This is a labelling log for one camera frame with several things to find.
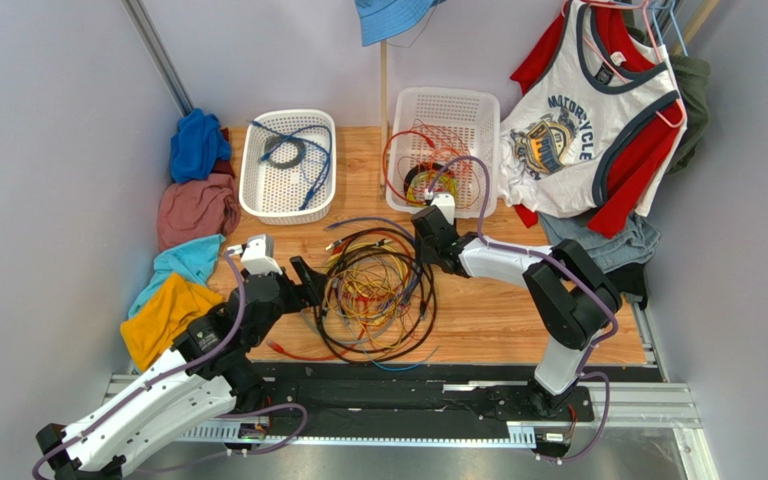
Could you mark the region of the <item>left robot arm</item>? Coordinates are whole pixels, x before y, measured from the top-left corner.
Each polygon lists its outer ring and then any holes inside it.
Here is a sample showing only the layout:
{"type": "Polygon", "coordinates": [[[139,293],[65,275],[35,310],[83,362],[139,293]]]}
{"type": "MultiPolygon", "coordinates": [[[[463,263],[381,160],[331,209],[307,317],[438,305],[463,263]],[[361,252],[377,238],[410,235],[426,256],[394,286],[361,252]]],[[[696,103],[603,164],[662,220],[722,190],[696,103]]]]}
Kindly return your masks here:
{"type": "Polygon", "coordinates": [[[248,353],[284,315],[318,307],[327,277],[302,257],[290,263],[293,282],[255,241],[226,251],[239,255],[237,289],[228,302],[193,321],[158,360],[94,412],[69,425],[51,423],[36,435],[42,456],[31,470],[42,478],[124,479],[185,433],[214,419],[259,419],[281,410],[309,419],[293,401],[269,405],[265,381],[248,353]]]}

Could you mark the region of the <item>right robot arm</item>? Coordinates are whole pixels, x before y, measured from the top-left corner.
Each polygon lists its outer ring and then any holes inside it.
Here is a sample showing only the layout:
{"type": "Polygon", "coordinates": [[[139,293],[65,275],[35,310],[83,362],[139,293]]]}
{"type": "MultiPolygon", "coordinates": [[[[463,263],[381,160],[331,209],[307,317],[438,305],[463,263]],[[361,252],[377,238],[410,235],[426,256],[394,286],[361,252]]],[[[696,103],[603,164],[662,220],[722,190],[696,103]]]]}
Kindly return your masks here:
{"type": "Polygon", "coordinates": [[[493,240],[481,229],[459,234],[453,195],[436,189],[454,164],[437,171],[424,189],[424,208],[411,217],[419,259],[448,274],[529,291],[550,339],[526,398],[536,416],[553,418],[565,410],[594,349],[618,332],[620,292],[575,240],[534,247],[493,240]]]}

